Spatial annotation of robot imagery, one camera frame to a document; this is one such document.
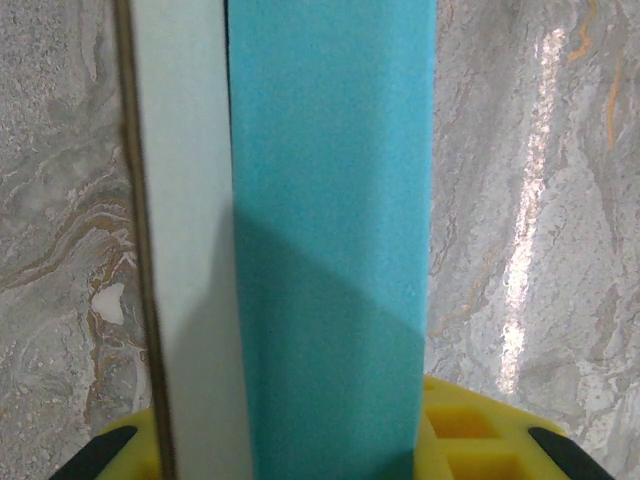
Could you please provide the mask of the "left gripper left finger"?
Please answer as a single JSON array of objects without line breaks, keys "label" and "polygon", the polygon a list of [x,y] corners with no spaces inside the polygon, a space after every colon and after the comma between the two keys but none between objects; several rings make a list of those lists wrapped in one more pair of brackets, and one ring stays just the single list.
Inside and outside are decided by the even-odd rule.
[{"label": "left gripper left finger", "polygon": [[162,478],[153,408],[111,423],[59,469],[59,480]]}]

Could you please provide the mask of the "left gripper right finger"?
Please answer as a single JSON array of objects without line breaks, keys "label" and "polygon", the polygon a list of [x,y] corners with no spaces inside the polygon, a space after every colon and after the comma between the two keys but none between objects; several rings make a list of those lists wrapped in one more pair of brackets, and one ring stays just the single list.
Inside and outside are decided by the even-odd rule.
[{"label": "left gripper right finger", "polygon": [[606,479],[608,472],[554,423],[425,376],[419,479]]}]

